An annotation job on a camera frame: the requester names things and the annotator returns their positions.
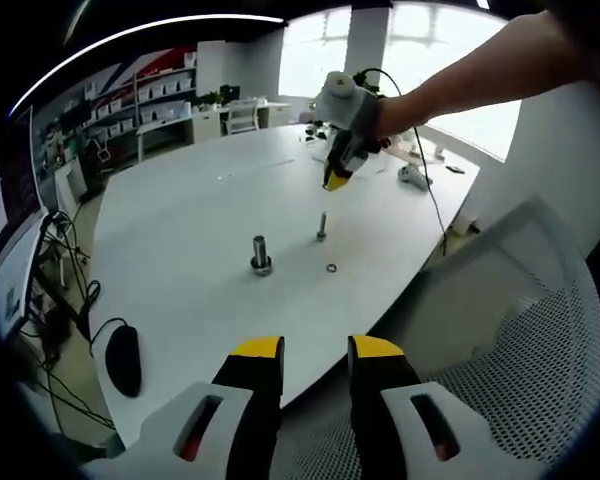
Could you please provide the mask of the person's right hand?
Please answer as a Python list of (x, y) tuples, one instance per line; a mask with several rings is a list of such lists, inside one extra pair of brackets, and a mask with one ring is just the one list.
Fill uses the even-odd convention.
[(429, 118), (429, 102), (416, 92), (379, 100), (376, 137), (399, 135), (424, 124)]

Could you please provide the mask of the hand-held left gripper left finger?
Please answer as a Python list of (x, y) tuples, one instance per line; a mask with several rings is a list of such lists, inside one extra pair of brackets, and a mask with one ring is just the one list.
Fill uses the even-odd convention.
[(150, 414), (138, 440), (85, 464), (88, 479), (266, 479), (281, 423), (285, 342), (250, 339), (209, 383)]

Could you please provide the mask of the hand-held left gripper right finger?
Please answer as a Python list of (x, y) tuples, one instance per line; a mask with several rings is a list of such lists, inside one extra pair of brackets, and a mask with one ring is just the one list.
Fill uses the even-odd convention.
[(487, 421), (395, 344), (348, 337), (351, 425), (365, 479), (511, 479), (513, 458)]

